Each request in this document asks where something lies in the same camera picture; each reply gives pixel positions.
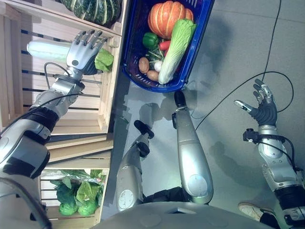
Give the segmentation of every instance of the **robot finger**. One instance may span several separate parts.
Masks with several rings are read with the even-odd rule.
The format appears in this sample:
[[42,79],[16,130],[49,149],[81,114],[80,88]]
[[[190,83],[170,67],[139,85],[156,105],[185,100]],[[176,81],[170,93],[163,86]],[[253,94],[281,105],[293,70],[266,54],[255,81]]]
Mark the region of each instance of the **robot finger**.
[[82,38],[83,35],[86,34],[86,31],[80,31],[76,37],[74,38],[74,40],[72,41],[72,45],[77,45],[80,41],[80,39]]
[[259,79],[256,79],[255,82],[256,82],[260,87],[264,84],[264,82],[261,81],[261,80],[259,80]]
[[106,41],[107,41],[107,38],[105,38],[105,37],[101,38],[101,40],[94,46],[93,49],[100,50]]
[[258,102],[259,104],[261,104],[262,101],[263,101],[263,98],[260,96],[260,94],[259,94],[257,91],[254,91],[253,94],[254,94],[254,96],[256,97],[257,102]]
[[255,90],[257,90],[258,92],[261,90],[261,87],[257,84],[253,84],[253,87]]
[[272,92],[271,92],[270,88],[269,88],[266,84],[263,84],[263,85],[261,86],[261,88],[262,88],[264,94],[266,94],[266,96],[267,96],[268,98],[271,98]]
[[91,44],[91,46],[93,46],[95,43],[96,43],[96,41],[97,41],[97,39],[99,38],[99,36],[101,36],[101,34],[102,34],[102,31],[97,31],[97,32],[95,32],[95,34],[92,36],[92,38],[90,39],[90,41],[88,42],[88,44],[90,43]]
[[244,103],[241,100],[235,100],[234,104],[236,106],[238,106],[239,108],[242,108],[243,110],[245,110],[246,112],[250,113],[252,110],[254,110],[255,108],[253,108],[252,106],[250,106],[249,104]]
[[94,30],[89,30],[86,32],[85,35],[83,35],[81,41],[80,41],[80,45],[86,45],[87,44],[87,40],[91,37],[91,35],[94,33]]

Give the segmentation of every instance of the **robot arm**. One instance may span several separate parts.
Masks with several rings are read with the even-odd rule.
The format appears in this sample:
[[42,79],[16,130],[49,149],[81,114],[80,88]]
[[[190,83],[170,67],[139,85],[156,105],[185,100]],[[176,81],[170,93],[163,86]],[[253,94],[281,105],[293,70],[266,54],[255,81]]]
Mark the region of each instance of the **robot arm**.
[[248,112],[258,122],[258,132],[247,129],[244,141],[258,144],[258,151],[263,159],[263,174],[279,200],[284,211],[286,223],[290,226],[305,224],[305,189],[301,172],[296,169],[294,161],[288,159],[283,142],[276,128],[277,110],[269,87],[256,79],[254,95],[259,103],[258,108],[235,100],[234,103]]
[[[40,175],[49,161],[50,153],[44,144],[49,140],[56,122],[67,113],[68,107],[84,89],[82,75],[97,73],[94,59],[105,39],[95,43],[101,34],[101,31],[94,33],[94,30],[77,34],[67,55],[68,68],[65,74],[57,74],[53,86],[37,96],[29,113],[1,134],[0,197],[22,192],[19,196],[30,199],[29,195],[24,194],[27,192],[37,202],[40,201],[32,179]],[[41,211],[37,206],[31,205],[35,208],[32,212],[37,219],[41,219],[39,214],[35,215],[35,212]]]

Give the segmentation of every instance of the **blue plastic basket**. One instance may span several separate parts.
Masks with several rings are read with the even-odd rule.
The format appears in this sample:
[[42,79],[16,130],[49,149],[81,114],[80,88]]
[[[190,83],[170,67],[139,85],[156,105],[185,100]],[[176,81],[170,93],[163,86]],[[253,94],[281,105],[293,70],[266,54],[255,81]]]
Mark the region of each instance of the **blue plastic basket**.
[[166,0],[133,0],[131,3],[130,21],[126,28],[126,44],[123,59],[123,72],[138,86],[152,92],[173,92],[181,89],[191,74],[201,40],[208,23],[214,0],[179,0],[186,8],[192,10],[197,24],[193,39],[181,60],[179,72],[167,84],[159,84],[142,74],[138,67],[139,59],[147,53],[142,45],[143,35],[150,31],[147,23],[152,6]]

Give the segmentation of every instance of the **white sneaker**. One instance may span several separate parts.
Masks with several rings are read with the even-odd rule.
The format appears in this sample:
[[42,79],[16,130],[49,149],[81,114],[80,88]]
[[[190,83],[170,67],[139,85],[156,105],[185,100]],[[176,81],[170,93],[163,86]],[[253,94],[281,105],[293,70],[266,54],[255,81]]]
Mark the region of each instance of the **white sneaker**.
[[254,204],[250,204],[250,203],[239,203],[238,208],[242,213],[250,216],[251,218],[255,219],[256,221],[260,221],[260,219],[264,213],[268,213],[275,217],[275,214],[271,209],[259,208],[259,207],[255,206]]

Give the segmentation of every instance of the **striped pumpkin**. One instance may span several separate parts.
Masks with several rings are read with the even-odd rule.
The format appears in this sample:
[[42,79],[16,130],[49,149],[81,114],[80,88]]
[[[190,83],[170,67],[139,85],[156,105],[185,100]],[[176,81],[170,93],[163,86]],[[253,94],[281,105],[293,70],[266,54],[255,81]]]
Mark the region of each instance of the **striped pumpkin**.
[[149,12],[148,26],[158,36],[170,40],[176,21],[184,18],[194,21],[192,11],[181,3],[177,1],[157,3]]

